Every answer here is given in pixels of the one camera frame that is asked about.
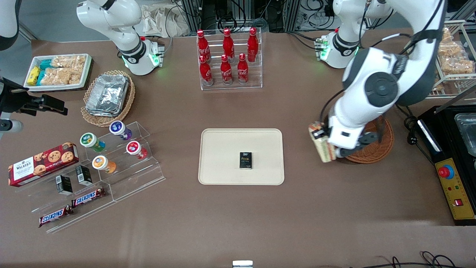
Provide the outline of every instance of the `coca-cola bottle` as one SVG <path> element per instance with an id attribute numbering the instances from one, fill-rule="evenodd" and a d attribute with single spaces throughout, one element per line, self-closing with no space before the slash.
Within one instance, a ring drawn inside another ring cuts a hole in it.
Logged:
<path id="1" fill-rule="evenodd" d="M 235 44 L 231 38 L 231 31 L 229 28 L 223 30 L 225 38 L 223 39 L 223 52 L 228 57 L 229 62 L 235 62 Z"/>
<path id="2" fill-rule="evenodd" d="M 203 55 L 200 56 L 200 75 L 202 76 L 204 86 L 213 85 L 210 65 L 208 65 L 207 58 Z"/>
<path id="3" fill-rule="evenodd" d="M 205 39 L 205 34 L 203 33 L 202 30 L 197 31 L 197 36 L 198 36 L 198 51 L 200 53 L 200 56 L 205 56 L 207 62 L 210 62 L 211 60 L 211 55 L 210 55 L 210 47 L 208 45 L 207 39 Z"/>
<path id="4" fill-rule="evenodd" d="M 225 85 L 231 85 L 233 83 L 233 77 L 231 76 L 231 65 L 228 62 L 227 55 L 221 55 L 221 78 Z"/>
<path id="5" fill-rule="evenodd" d="M 258 54 L 258 38 L 256 38 L 256 28 L 251 27 L 249 29 L 248 38 L 248 61 L 254 62 L 256 55 Z"/>
<path id="6" fill-rule="evenodd" d="M 248 83 L 248 63 L 246 63 L 246 56 L 244 53 L 239 55 L 238 82 L 242 85 Z"/>

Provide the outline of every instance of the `wicker basket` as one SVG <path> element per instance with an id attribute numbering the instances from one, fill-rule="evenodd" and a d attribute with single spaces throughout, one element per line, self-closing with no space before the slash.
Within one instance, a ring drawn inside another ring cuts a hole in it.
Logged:
<path id="1" fill-rule="evenodd" d="M 88 111 L 86 111 L 86 107 L 84 106 L 84 107 L 81 107 L 81 114 L 83 115 L 84 120 L 86 120 L 87 122 L 91 124 L 94 124 L 100 127 L 109 127 L 109 125 L 113 121 L 122 120 L 126 117 L 127 113 L 130 110 L 130 107 L 132 106 L 132 102 L 134 101 L 136 89 L 135 89 L 134 83 L 132 82 L 131 77 L 123 71 L 108 71 L 103 74 L 124 75 L 125 77 L 129 79 L 129 86 L 127 89 L 126 99 L 124 100 L 124 107 L 122 108 L 122 112 L 117 117 L 94 116 L 89 114 Z M 91 95 L 91 91 L 94 88 L 94 84 L 96 83 L 97 79 L 98 79 L 97 77 L 96 79 L 94 79 L 94 81 L 89 85 L 88 90 L 86 91 L 86 94 L 84 94 L 84 98 L 83 98 L 84 104 L 88 102 L 89 96 Z"/>
<path id="2" fill-rule="evenodd" d="M 369 122 L 365 126 L 366 132 L 377 132 L 378 121 L 382 121 L 382 117 L 377 118 L 376 120 Z M 385 119 L 385 130 L 382 135 L 382 142 L 374 142 L 367 145 L 364 149 L 357 151 L 346 158 L 352 162 L 361 163 L 361 164 L 371 164 L 378 162 L 387 156 L 393 147 L 394 135 L 393 129 L 390 125 L 390 122 Z"/>

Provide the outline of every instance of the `brown table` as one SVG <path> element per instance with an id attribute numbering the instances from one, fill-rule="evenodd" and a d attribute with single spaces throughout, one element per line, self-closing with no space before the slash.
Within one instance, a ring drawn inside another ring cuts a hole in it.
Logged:
<path id="1" fill-rule="evenodd" d="M 396 30 L 369 31 L 364 45 Z M 403 37 L 381 44 L 398 52 Z M 126 68 L 109 41 L 35 41 L 34 55 L 89 53 L 92 77 Z M 164 182 L 56 234 L 36 228 L 28 199 L 6 184 L 8 165 L 107 133 L 80 115 L 84 92 L 54 93 L 68 116 L 16 114 L 25 129 L 0 142 L 2 267 L 230 267 L 251 259 L 262 267 L 360 267 L 395 255 L 421 261 L 419 251 L 446 254 L 474 266 L 476 227 L 454 227 L 434 167 L 406 143 L 403 116 L 391 109 L 390 155 L 373 165 L 324 164 L 307 133 L 324 102 L 341 88 L 343 70 L 317 62 L 286 34 L 264 38 L 264 86 L 248 93 L 202 92 L 195 38 L 176 38 L 164 67 L 132 76 L 137 88 L 125 122 L 151 133 Z M 421 113 L 438 104 L 415 105 Z M 278 128 L 285 176 L 280 186 L 204 186 L 197 180 L 200 134 L 206 128 Z"/>

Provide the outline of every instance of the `black box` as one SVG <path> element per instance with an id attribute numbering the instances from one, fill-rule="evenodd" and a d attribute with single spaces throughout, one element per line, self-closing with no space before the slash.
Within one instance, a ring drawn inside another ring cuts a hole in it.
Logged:
<path id="1" fill-rule="evenodd" d="M 62 175 L 56 176 L 56 189 L 58 190 L 58 193 L 62 195 L 72 194 L 73 187 L 71 187 L 71 180 Z"/>
<path id="2" fill-rule="evenodd" d="M 251 153 L 250 152 L 239 153 L 239 168 L 251 169 Z"/>
<path id="3" fill-rule="evenodd" d="M 89 168 L 79 165 L 76 167 L 76 175 L 78 175 L 78 183 L 89 186 L 92 184 L 91 173 Z"/>

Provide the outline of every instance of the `walkers cookie box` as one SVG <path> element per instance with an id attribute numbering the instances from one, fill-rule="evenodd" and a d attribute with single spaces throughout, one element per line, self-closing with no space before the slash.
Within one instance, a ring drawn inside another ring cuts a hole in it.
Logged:
<path id="1" fill-rule="evenodd" d="M 77 162 L 79 157 L 76 145 L 63 143 L 9 166 L 8 184 L 20 187 Z"/>

